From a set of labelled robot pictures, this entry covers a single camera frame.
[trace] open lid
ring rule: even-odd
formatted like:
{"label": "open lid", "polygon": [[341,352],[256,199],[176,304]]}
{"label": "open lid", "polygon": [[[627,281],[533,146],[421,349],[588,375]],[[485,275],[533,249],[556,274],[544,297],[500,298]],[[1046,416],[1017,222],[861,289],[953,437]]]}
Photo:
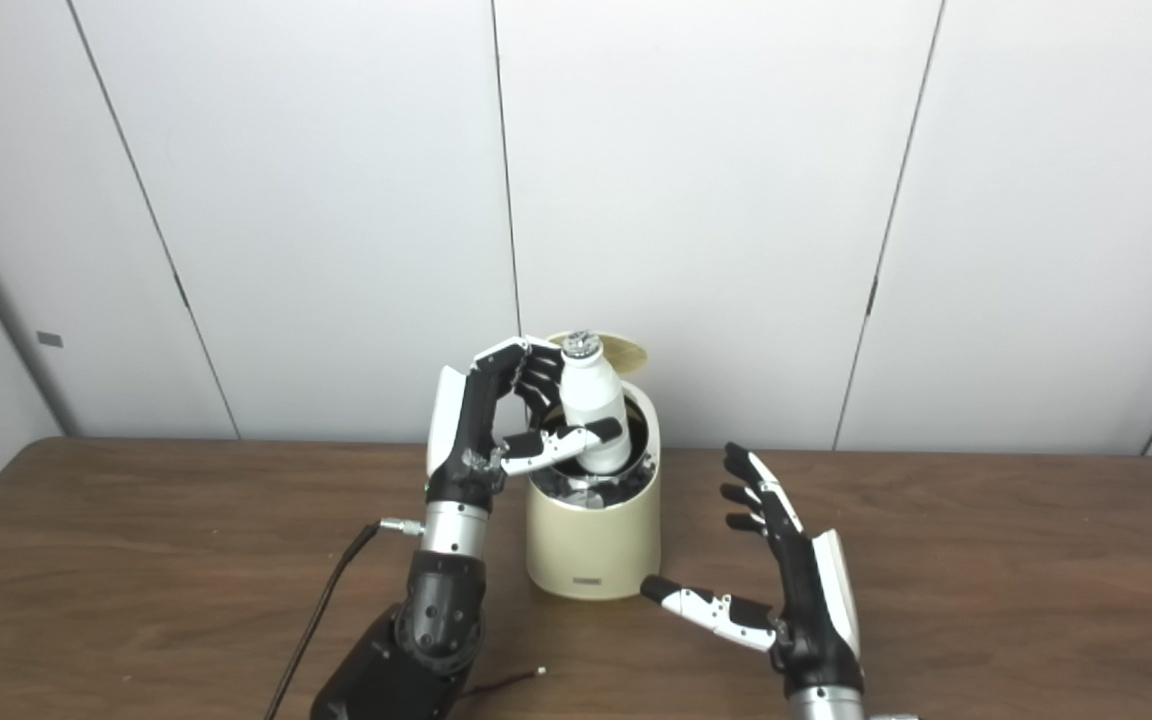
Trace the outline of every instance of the open lid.
{"label": "open lid", "polygon": [[[554,333],[545,338],[554,344],[562,344],[563,338],[571,334],[571,331]],[[617,376],[628,376],[635,370],[649,363],[649,351],[643,350],[643,346],[634,342],[630,338],[622,338],[613,333],[594,331],[594,334],[602,341],[602,357],[616,370]]]}

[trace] metal connector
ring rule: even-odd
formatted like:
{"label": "metal connector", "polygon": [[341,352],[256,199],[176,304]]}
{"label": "metal connector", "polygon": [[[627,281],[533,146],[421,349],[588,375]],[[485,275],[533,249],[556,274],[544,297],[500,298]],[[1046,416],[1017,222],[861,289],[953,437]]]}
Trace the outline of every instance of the metal connector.
{"label": "metal connector", "polygon": [[417,538],[425,535],[425,524],[419,520],[380,518],[380,529]]}

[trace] bottle cap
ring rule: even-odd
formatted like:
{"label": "bottle cap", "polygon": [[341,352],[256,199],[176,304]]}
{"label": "bottle cap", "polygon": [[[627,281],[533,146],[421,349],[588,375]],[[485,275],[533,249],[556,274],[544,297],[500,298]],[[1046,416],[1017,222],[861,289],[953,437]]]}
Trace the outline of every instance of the bottle cap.
{"label": "bottle cap", "polygon": [[563,338],[563,355],[579,361],[582,357],[598,355],[602,350],[602,339],[590,331],[576,331]]}

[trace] robotic arm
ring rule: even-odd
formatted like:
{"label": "robotic arm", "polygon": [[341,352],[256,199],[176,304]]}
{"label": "robotic arm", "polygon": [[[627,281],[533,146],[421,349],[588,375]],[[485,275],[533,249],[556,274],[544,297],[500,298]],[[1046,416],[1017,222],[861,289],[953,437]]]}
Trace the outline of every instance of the robotic arm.
{"label": "robotic arm", "polygon": [[[649,575],[643,594],[665,609],[746,647],[767,652],[785,676],[785,697],[795,720],[865,720],[861,706],[861,634],[842,543],[835,530],[809,538],[776,477],[752,452],[727,444],[723,468],[744,486],[723,483],[726,500],[748,511],[727,516],[727,526],[761,536],[781,571],[780,614],[763,602]],[[911,715],[870,720],[916,720]]]}
{"label": "robotic arm", "polygon": [[406,601],[372,621],[314,698],[311,720],[447,715],[483,642],[482,553],[492,498],[508,475],[553,465],[626,432],[608,418],[498,445],[497,402],[513,392],[531,414],[547,414],[559,402],[562,369],[558,346],[536,338],[488,348],[467,374],[444,367],[430,424],[425,521],[381,521],[382,528],[420,537]]}

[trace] wire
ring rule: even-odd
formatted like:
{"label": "wire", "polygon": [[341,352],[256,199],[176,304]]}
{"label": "wire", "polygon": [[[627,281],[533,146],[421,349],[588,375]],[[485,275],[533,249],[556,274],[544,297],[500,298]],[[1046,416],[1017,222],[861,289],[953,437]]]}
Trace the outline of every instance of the wire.
{"label": "wire", "polygon": [[287,669],[283,670],[283,677],[279,680],[278,688],[274,689],[274,698],[270,700],[270,710],[265,711],[265,720],[274,720],[274,715],[278,715],[278,706],[282,705],[283,696],[287,694],[287,687],[291,684],[291,675],[296,674],[296,667],[301,665],[301,658],[305,654],[305,647],[310,644],[310,641],[314,638],[314,630],[319,629],[319,620],[323,619],[323,613],[328,608],[328,601],[332,600],[332,591],[335,589],[335,584],[340,579],[340,575],[344,573],[346,567],[349,561],[358,555],[358,551],[362,546],[365,546],[371,538],[376,537],[376,532],[380,530],[380,523],[372,523],[366,528],[362,529],[358,537],[353,538],[349,543],[349,547],[344,552],[340,553],[340,560],[338,566],[332,570],[332,577],[328,578],[328,584],[323,589],[323,594],[319,596],[319,602],[314,606],[314,614],[310,615],[310,624],[306,626],[305,632],[301,635],[301,642],[296,643],[296,650],[291,652],[291,660],[287,662]]}
{"label": "wire", "polygon": [[487,683],[484,685],[473,685],[471,689],[467,689],[457,700],[464,700],[467,697],[475,696],[476,694],[488,694],[498,691],[500,688],[505,688],[515,683],[522,682],[522,680],[538,679],[540,675],[545,674],[545,667],[536,667],[535,670],[530,673],[518,673],[517,675],[509,675],[508,679],[500,679],[495,683]]}

